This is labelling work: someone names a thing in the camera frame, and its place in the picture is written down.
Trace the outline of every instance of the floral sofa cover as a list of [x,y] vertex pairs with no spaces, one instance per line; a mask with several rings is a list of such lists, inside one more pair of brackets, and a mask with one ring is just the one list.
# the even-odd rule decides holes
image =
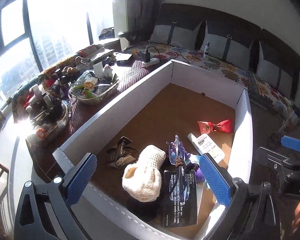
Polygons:
[[[149,41],[145,41],[141,44],[126,48],[124,52],[142,58],[142,52],[145,51],[148,45]],[[176,59],[184,62],[186,61],[185,59],[187,59],[191,65],[198,66],[205,71],[217,73],[245,86],[248,90],[250,100],[265,107],[269,111],[279,114],[283,119],[286,118],[292,110],[292,101],[268,83],[255,76],[251,71],[242,70],[214,57],[209,57],[207,60],[203,59],[203,52],[200,50],[181,49],[180,51],[180,48],[168,45],[156,43],[152,45],[158,49],[161,59]],[[154,57],[159,58],[158,51],[155,48],[150,47],[149,51],[153,53]],[[294,129],[300,129],[300,121],[294,126]]]

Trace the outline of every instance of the red packet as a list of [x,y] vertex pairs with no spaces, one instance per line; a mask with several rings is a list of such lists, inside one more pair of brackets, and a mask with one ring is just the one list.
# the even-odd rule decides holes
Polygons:
[[24,102],[24,105],[23,105],[24,108],[26,108],[27,106],[30,105],[30,104],[29,104],[29,100],[30,100],[33,96],[34,96],[34,93],[33,93],[33,92],[30,93],[30,94],[27,96],[26,101]]
[[199,128],[200,128],[200,133],[201,134],[208,134],[210,132],[215,132],[215,131],[222,131],[222,132],[228,132],[228,133],[233,133],[233,123],[231,119],[222,121],[217,124],[213,124],[212,122],[198,122]]

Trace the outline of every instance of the black product card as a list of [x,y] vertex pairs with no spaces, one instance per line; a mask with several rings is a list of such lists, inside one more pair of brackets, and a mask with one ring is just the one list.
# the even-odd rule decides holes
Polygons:
[[[163,207],[163,227],[175,228],[196,225],[197,217],[197,190],[195,185],[194,171],[187,171],[186,177],[188,181],[187,192],[185,193],[185,202],[180,203],[179,200],[179,181],[172,194],[165,202]],[[176,171],[164,172],[164,186],[167,194],[173,187],[177,179]]]

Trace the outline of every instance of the power strip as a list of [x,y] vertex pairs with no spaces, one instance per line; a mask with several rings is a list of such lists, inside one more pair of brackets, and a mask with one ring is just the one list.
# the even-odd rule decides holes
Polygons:
[[152,58],[149,62],[142,62],[142,67],[150,67],[151,65],[158,64],[160,60],[156,57]]

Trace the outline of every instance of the sofa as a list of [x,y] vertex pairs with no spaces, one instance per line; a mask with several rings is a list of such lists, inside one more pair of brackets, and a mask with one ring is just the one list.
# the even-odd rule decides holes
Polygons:
[[[247,20],[211,8],[164,3],[147,33],[151,33],[147,40],[137,44],[133,41],[142,32],[120,33],[132,43],[124,52],[141,58],[153,45],[148,48],[153,57],[184,61],[225,76],[245,86],[252,102],[282,118],[292,105],[300,108],[300,56]],[[206,42],[210,42],[208,60],[203,58]]]

